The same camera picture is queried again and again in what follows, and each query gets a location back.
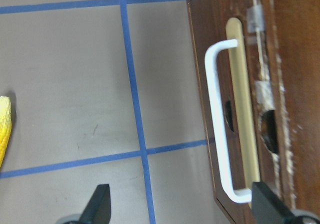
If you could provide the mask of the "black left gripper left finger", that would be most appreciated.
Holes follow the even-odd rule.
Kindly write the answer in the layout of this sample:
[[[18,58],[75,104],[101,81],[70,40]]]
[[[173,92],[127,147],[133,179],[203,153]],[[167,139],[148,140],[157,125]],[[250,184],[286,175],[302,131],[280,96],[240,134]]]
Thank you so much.
[[[79,223],[109,223],[111,220],[109,184],[99,184],[82,212]]]

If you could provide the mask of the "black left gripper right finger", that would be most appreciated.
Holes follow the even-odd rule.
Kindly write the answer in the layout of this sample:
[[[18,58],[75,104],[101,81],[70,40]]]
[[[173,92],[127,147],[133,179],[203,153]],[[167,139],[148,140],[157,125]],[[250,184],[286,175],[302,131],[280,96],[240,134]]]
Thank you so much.
[[[252,214],[259,224],[292,223],[295,215],[264,183],[252,183]]]

